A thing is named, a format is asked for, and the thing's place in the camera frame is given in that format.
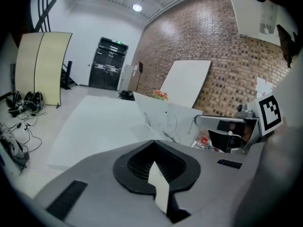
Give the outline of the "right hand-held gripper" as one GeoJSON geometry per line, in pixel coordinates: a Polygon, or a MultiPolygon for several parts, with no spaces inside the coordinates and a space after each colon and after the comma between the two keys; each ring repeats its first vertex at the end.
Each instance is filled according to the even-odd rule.
{"type": "Polygon", "coordinates": [[[268,93],[240,104],[233,117],[197,115],[194,122],[208,129],[211,146],[216,151],[248,154],[252,145],[263,142],[283,124],[283,117],[274,95],[268,93]]]}

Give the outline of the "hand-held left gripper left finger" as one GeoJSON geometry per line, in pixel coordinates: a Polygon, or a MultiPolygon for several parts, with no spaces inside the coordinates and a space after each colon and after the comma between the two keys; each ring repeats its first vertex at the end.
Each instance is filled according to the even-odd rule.
{"type": "Polygon", "coordinates": [[[114,177],[114,162],[139,146],[130,144],[81,160],[44,186],[35,202],[46,209],[76,180],[87,186],[65,223],[170,223],[151,195],[131,193],[114,177]]]}

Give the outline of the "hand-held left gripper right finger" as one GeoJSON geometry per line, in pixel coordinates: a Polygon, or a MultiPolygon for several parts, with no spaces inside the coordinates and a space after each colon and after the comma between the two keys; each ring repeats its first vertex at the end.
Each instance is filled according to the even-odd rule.
{"type": "Polygon", "coordinates": [[[155,203],[171,220],[193,216],[227,190],[245,156],[155,142],[155,203]]]}

